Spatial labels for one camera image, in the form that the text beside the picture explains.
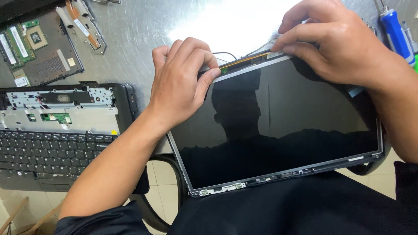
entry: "tile floor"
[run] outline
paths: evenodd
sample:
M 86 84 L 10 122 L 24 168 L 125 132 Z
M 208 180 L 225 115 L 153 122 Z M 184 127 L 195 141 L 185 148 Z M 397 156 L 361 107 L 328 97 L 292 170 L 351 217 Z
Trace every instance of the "tile floor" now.
M 392 150 L 384 163 L 370 175 L 356 176 L 347 169 L 337 171 L 395 199 L 394 161 L 400 161 L 400 159 Z M 174 172 L 167 163 L 160 161 L 148 162 L 147 168 L 150 191 L 145 196 L 156 213 L 168 224 L 171 224 L 177 214 L 177 185 Z M 6 209 L 13 208 L 24 196 L 29 196 L 30 199 L 29 215 L 26 216 L 25 221 L 34 223 L 57 206 L 65 197 L 65 193 L 0 190 L 0 198 Z M 51 221 L 56 221 L 57 216 L 55 215 Z M 152 234 L 163 234 L 149 226 L 148 228 Z

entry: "laptop screen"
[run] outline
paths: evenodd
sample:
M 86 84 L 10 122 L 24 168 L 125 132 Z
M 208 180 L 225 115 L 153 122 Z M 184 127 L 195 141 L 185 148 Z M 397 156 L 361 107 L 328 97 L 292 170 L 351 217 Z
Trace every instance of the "laptop screen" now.
M 191 186 L 379 150 L 374 107 L 348 88 L 298 58 L 213 83 L 202 107 L 171 130 Z

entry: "wooden stick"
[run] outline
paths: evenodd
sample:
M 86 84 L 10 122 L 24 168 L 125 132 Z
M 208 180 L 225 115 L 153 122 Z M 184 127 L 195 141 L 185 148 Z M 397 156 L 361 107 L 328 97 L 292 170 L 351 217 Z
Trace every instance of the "wooden stick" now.
M 39 226 L 41 226 L 48 218 L 50 218 L 55 212 L 57 212 L 60 208 L 61 208 L 62 202 L 56 206 L 54 209 L 52 209 L 52 211 L 50 211 L 47 215 L 45 215 L 44 217 L 42 217 L 42 219 L 40 219 L 31 229 L 29 229 L 25 235 L 31 235 L 33 234 L 33 232 L 35 232 Z
M 6 220 L 6 223 L 3 224 L 3 227 L 0 228 L 0 234 L 3 234 L 6 228 L 9 226 L 10 222 L 15 218 L 15 216 L 18 214 L 19 210 L 23 207 L 28 205 L 29 198 L 24 197 L 22 201 L 19 203 L 19 205 L 16 207 L 15 211 L 9 216 L 9 218 Z

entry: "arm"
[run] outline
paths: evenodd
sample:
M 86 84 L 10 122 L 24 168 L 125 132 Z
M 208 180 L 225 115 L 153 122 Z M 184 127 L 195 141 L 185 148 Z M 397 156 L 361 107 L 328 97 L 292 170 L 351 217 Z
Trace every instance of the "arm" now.
M 80 175 L 64 200 L 59 219 L 121 206 L 138 183 L 157 142 L 197 111 L 209 85 L 221 73 L 209 46 L 194 38 L 177 40 L 171 48 L 154 49 L 153 61 L 150 104 Z M 203 64 L 211 69 L 197 80 Z
M 339 0 L 303 0 L 285 14 L 278 32 L 272 51 L 305 60 L 331 82 L 367 87 L 396 153 L 418 163 L 418 74 L 356 13 Z

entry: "forearm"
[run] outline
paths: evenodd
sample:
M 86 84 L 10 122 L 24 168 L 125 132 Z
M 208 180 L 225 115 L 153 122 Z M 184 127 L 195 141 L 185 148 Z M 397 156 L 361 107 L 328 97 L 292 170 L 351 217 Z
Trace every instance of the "forearm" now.
M 389 141 L 403 161 L 418 163 L 418 74 L 402 61 L 378 79 L 384 83 L 369 94 Z
M 59 218 L 89 216 L 122 205 L 163 135 L 155 128 L 152 118 L 143 112 L 80 175 L 64 200 Z

